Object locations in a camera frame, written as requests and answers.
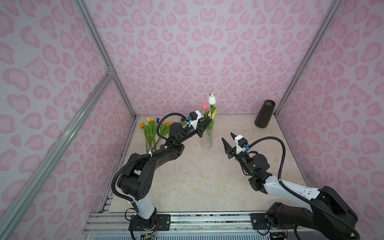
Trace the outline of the white blue-tinged tulip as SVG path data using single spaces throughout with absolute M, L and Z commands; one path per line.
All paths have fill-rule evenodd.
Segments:
M 208 97 L 208 104 L 210 105 L 210 110 L 209 110 L 209 114 L 208 116 L 212 119 L 211 117 L 211 112 L 213 112 L 214 110 L 217 109 L 216 107 L 216 103 L 217 103 L 217 100 L 216 100 L 216 97 L 210 93 L 209 94 L 209 97 Z M 210 123 L 210 125 L 208 126 L 207 130 L 211 130 L 213 129 L 213 126 L 214 126 L 214 118 L 212 119 L 212 122 Z

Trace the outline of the pink tulip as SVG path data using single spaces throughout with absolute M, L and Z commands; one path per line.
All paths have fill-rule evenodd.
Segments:
M 205 111 L 203 116 L 204 117 L 208 117 L 208 114 L 209 114 L 209 110 L 210 110 L 210 105 L 208 103 L 203 103 L 202 104 L 202 108 L 203 110 Z

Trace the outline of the black tapered vase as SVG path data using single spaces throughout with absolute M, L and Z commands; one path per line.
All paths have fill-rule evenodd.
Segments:
M 271 117 L 274 113 L 276 103 L 272 100 L 264 101 L 256 119 L 255 125 L 258 128 L 266 128 L 269 125 Z

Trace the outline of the blue tulip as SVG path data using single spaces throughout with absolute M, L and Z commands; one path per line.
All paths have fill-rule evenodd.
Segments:
M 182 127 L 184 128 L 184 127 L 187 125 L 187 121 L 186 121 L 184 118 L 181 118 L 181 120 L 180 120 L 180 124 L 181 124 Z

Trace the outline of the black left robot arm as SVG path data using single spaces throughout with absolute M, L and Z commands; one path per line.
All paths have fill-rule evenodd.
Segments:
M 155 233 L 160 229 L 157 220 L 157 209 L 148 195 L 155 170 L 169 161 L 179 158 L 184 149 L 184 141 L 197 135 L 202 137 L 212 119 L 194 111 L 189 116 L 180 113 L 170 113 L 158 121 L 146 125 L 156 131 L 156 135 L 165 140 L 158 150 L 140 155 L 134 153 L 127 163 L 112 178 L 113 194 L 128 201 L 135 213 L 128 219 L 131 238 L 135 231 L 150 231 Z

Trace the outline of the clear glass vase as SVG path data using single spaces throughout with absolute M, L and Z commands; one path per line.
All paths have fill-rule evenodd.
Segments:
M 210 150 L 213 147 L 213 129 L 211 130 L 205 130 L 203 133 L 203 136 L 201 137 L 200 146 L 204 150 Z

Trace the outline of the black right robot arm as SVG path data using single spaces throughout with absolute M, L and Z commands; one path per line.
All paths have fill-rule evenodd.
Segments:
M 235 158 L 243 173 L 249 177 L 249 183 L 256 192 L 274 195 L 290 202 L 295 207 L 275 202 L 265 214 L 265 223 L 271 229 L 292 225 L 297 233 L 298 227 L 320 232 L 328 240 L 359 240 L 361 235 L 355 226 L 357 214 L 344 199 L 331 187 L 321 189 L 294 184 L 282 179 L 286 157 L 284 142 L 277 137 L 264 137 L 249 144 L 241 135 L 231 134 L 235 146 L 222 140 L 228 158 Z M 282 147 L 282 158 L 278 174 L 268 172 L 267 158 L 251 148 L 263 141 L 277 141 Z

